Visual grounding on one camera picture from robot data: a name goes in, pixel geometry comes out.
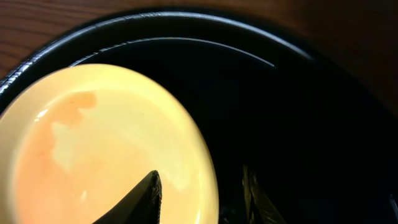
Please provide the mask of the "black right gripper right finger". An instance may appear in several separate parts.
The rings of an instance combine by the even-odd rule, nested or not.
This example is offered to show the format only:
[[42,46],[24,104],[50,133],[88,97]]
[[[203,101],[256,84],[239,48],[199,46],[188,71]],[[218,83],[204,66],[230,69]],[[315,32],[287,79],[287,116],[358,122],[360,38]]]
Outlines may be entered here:
[[249,224],[286,224],[247,165],[243,166],[243,192]]

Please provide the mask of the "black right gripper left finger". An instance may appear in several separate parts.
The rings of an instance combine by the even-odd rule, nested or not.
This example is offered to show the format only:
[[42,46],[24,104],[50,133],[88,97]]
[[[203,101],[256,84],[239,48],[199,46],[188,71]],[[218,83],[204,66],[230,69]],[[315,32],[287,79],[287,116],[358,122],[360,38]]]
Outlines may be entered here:
[[159,224],[161,203],[162,183],[153,170],[93,224]]

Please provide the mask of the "yellow plate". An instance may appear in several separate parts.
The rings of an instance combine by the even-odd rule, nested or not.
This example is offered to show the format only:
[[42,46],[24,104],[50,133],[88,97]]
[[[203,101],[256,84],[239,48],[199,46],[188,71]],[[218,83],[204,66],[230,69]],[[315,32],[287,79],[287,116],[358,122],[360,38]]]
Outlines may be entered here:
[[1,113],[2,223],[93,223],[152,170],[161,223],[218,221],[215,171],[196,123],[130,69],[53,72]]

